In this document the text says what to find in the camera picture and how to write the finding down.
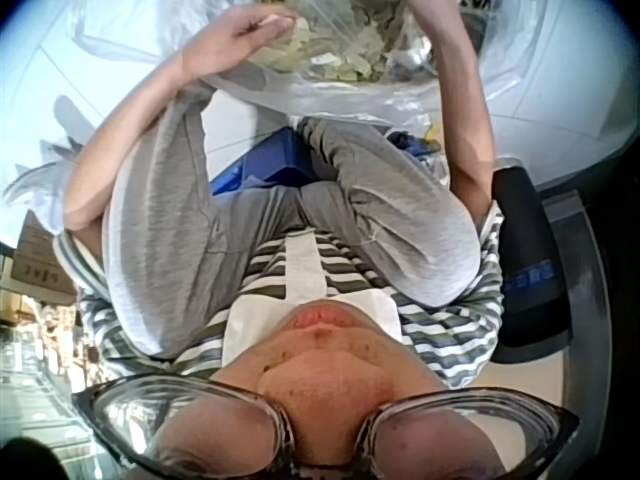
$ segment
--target clear plastic bag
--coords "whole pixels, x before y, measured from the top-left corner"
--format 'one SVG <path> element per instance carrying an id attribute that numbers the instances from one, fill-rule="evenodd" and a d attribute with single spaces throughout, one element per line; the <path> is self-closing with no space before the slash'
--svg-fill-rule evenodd
<path id="1" fill-rule="evenodd" d="M 225 9 L 256 1 L 74 0 L 72 35 L 83 49 L 104 58 L 157 63 Z M 458 2 L 479 51 L 485 95 L 494 98 L 525 77 L 547 0 Z M 439 109 L 431 44 L 405 0 L 285 3 L 303 19 L 292 38 L 211 77 L 212 84 L 287 114 L 408 129 L 424 127 L 429 112 Z"/>

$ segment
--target man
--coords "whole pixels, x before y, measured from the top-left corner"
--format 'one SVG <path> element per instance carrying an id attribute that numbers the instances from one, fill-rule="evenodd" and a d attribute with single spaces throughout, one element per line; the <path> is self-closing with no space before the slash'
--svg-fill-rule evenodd
<path id="1" fill-rule="evenodd" d="M 255 392 L 256 402 L 278 406 L 264 407 L 271 414 L 282 412 L 279 442 L 261 409 L 193 402 L 151 435 L 156 453 L 177 445 L 186 460 L 134 463 L 156 473 L 177 465 L 247 474 L 275 468 L 273 452 L 293 449 L 284 438 L 295 437 L 295 462 L 346 465 L 378 408 L 465 386 L 489 360 L 501 315 L 502 215 L 491 198 L 494 145 L 477 59 L 456 2 L 413 0 L 411 8 L 438 62 L 450 190 L 372 128 L 307 120 L 299 132 L 338 170 L 336 182 L 210 196 L 200 113 L 213 89 L 199 79 L 292 29 L 293 14 L 273 5 L 225 12 L 83 150 L 57 248 L 97 279 L 80 304 L 94 309 L 87 318 L 103 360 L 123 372 L 210 378 L 225 395 Z M 173 381 L 162 378 L 170 395 Z M 139 388 L 144 397 L 154 387 Z M 395 426 L 398 438 L 384 437 L 399 450 L 376 447 L 385 478 L 432 478 L 423 467 L 433 478 L 501 471 L 486 432 L 458 414 L 430 415 L 430 427 L 409 438 Z M 440 444 L 438 461 L 420 455 L 429 442 Z"/>

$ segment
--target gray pants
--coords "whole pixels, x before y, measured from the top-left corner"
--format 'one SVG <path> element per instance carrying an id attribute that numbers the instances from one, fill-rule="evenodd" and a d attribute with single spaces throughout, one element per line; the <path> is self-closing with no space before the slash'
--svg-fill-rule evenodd
<path id="1" fill-rule="evenodd" d="M 111 298 L 143 352 L 179 354 L 229 306 L 255 248 L 297 226 L 334 233 L 428 306 L 449 303 L 477 274 L 480 245 L 464 206 L 371 127 L 301 128 L 336 182 L 213 198 L 201 119 L 212 93 L 200 82 L 171 102 L 125 161 L 105 216 Z"/>

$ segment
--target mouth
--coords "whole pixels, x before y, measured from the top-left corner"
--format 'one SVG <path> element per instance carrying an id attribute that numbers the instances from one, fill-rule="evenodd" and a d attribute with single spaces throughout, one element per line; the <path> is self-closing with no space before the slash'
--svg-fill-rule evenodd
<path id="1" fill-rule="evenodd" d="M 288 329 L 302 330 L 316 325 L 329 325 L 337 328 L 353 328 L 361 321 L 336 302 L 318 302 L 304 305 L 291 317 Z"/>

